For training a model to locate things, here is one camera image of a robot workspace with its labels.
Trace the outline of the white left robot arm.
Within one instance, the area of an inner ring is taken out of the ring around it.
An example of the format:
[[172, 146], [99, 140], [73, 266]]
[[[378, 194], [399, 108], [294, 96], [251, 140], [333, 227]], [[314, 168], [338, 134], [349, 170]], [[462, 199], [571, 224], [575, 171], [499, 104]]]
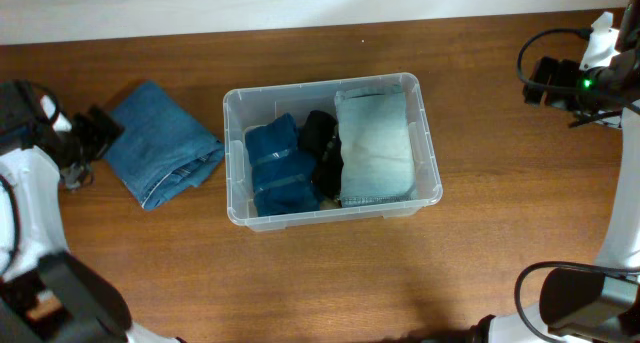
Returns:
[[135, 323], [122, 295], [70, 251], [59, 190], [92, 181], [123, 128], [106, 112], [67, 117], [27, 80], [1, 85], [1, 339], [161, 342]]

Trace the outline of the dark blue taped cloth bundle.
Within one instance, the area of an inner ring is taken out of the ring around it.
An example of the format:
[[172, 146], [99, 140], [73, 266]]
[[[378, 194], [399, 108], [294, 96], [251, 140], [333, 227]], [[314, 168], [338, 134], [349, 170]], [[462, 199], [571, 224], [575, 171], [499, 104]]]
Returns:
[[245, 135], [254, 205], [260, 217], [304, 213], [320, 208], [311, 176], [316, 159], [298, 147], [298, 128], [285, 113]]

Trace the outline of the light washed jeans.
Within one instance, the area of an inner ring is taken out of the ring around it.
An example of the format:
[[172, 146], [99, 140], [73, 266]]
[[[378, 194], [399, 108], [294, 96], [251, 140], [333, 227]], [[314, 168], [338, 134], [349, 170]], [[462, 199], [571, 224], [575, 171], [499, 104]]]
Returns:
[[336, 93], [341, 141], [344, 207], [396, 203], [415, 198], [415, 163], [400, 85]]

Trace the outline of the blue denim jeans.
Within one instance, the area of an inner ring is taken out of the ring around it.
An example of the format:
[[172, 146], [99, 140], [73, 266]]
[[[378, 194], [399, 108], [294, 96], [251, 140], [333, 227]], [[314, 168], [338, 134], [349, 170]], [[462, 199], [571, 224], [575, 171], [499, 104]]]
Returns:
[[224, 159], [224, 144], [152, 81], [111, 116], [124, 132], [105, 159], [146, 211], [201, 185]]

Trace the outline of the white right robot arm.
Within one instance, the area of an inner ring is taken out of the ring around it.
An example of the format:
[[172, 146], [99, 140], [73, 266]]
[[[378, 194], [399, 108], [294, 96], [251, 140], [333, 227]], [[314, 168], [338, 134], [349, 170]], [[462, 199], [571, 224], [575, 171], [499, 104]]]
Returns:
[[324, 293], [330, 338], [377, 341], [461, 328], [514, 310], [518, 274], [544, 260], [592, 261], [606, 235], [621, 135], [571, 129], [525, 105], [515, 61], [575, 58], [568, 27], [596, 8], [464, 18], [448, 29], [452, 73], [429, 121], [440, 203], [390, 223], [337, 230], [344, 269]]

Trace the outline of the black taped cloth bundle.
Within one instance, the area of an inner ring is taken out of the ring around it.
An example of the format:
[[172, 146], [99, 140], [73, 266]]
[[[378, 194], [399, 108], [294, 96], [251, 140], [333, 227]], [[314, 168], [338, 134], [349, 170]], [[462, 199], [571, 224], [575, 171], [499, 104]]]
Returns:
[[298, 146], [316, 160], [311, 181], [330, 200], [337, 201], [341, 191], [344, 166], [337, 120], [324, 111], [313, 110], [307, 116], [298, 139]]

